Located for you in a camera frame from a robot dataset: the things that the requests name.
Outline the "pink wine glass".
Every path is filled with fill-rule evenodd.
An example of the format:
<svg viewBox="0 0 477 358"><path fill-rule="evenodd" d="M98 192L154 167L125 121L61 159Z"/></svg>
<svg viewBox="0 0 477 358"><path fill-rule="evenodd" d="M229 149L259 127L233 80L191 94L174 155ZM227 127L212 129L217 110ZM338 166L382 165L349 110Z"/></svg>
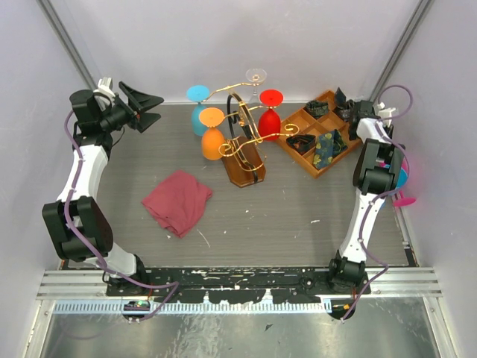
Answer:
<svg viewBox="0 0 477 358"><path fill-rule="evenodd" d="M408 176L409 176L409 166L408 166L408 163L407 163L406 159L404 159L402 161L401 167L403 167L404 170L407 171ZM415 197L411 197L411 196L406 195L401 188L401 189L398 189L398 193L395 195L395 199L393 200L393 206L396 207L396 208L406 207L406 206L414 204L416 202L416 200L417 199Z"/></svg>

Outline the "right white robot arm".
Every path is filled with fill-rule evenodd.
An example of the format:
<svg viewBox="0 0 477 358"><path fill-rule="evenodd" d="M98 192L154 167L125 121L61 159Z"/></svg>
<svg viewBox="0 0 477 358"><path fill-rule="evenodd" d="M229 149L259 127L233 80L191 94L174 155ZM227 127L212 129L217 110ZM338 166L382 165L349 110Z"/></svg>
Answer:
<svg viewBox="0 0 477 358"><path fill-rule="evenodd" d="M353 173L356 200L350 226L330 260L327 285L337 294L359 288L365 281L367 247L373 226L385 199L397 189L404 159L403 152L392 142L392 119L398 115L395 107L357 104L350 121L349 138L360 139L363 148Z"/></svg>

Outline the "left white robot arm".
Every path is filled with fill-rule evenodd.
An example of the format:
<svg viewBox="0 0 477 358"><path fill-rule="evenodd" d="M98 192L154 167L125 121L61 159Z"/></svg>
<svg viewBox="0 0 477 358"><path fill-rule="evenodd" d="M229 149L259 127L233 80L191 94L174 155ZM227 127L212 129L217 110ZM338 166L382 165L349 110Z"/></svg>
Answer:
<svg viewBox="0 0 477 358"><path fill-rule="evenodd" d="M114 242L113 230L96 202L102 173L115 145L113 132L131 128L143 133L160 119L152 109L163 98L119 82L126 95L113 91L112 78L102 78L96 89L82 89L69 97L72 106L64 131L72 144L73 164L56 201L45 204L42 218L57 256L87 263L110 276L109 282L132 295L152 289L141 259Z"/></svg>

